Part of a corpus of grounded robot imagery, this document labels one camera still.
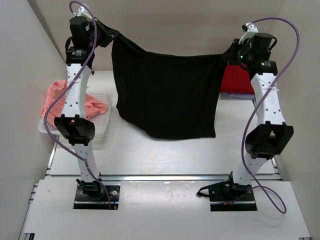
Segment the black t-shirt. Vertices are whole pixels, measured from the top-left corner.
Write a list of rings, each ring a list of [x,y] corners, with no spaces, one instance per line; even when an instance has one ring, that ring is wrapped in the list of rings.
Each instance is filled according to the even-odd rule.
[[[215,138],[216,108],[232,51],[159,54],[118,34],[111,58],[120,117],[155,139]]]

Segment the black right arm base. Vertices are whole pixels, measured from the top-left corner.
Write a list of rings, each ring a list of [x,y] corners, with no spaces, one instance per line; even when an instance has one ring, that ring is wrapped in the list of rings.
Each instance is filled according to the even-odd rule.
[[[197,197],[209,198],[211,212],[257,211],[257,204],[251,184],[235,183],[232,176],[227,180],[201,187]]]

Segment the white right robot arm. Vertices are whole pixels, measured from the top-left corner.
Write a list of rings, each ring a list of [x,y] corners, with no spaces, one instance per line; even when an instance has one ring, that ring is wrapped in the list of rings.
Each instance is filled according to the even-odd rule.
[[[274,156],[279,155],[294,133],[283,117],[275,82],[277,64],[270,60],[271,50],[277,39],[268,33],[255,33],[251,38],[239,42],[236,60],[251,78],[257,116],[256,127],[245,131],[241,143],[242,163],[223,182],[199,189],[198,197],[222,195],[221,201],[231,201],[251,190],[252,180],[260,168]]]

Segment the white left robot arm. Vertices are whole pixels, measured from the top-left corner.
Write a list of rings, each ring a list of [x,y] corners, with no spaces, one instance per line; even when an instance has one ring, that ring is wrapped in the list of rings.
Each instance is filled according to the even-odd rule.
[[[108,193],[100,182],[101,174],[93,154],[95,125],[86,118],[86,92],[95,48],[107,47],[119,31],[96,19],[90,21],[85,16],[75,16],[69,23],[73,46],[66,47],[67,91],[61,116],[54,119],[54,124],[77,155],[80,190],[90,199],[100,201]]]

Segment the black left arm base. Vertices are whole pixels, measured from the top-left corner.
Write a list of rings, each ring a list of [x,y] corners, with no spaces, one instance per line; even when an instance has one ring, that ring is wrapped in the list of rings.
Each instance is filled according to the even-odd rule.
[[[120,185],[102,187],[96,181],[84,182],[76,179],[77,188],[73,209],[76,210],[118,210],[121,193]]]

